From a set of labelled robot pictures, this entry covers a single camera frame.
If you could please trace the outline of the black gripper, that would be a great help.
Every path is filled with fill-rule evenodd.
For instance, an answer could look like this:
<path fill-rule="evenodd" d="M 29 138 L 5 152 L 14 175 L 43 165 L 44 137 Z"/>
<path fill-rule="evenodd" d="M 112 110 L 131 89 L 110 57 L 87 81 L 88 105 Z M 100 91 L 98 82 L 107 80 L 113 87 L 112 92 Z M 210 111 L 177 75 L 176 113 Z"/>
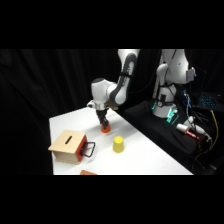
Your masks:
<path fill-rule="evenodd" d="M 94 103 L 96 113 L 99 115 L 100 124 L 104 127 L 108 127 L 109 121 L 107 120 L 106 114 L 109 109 L 107 103 Z"/>

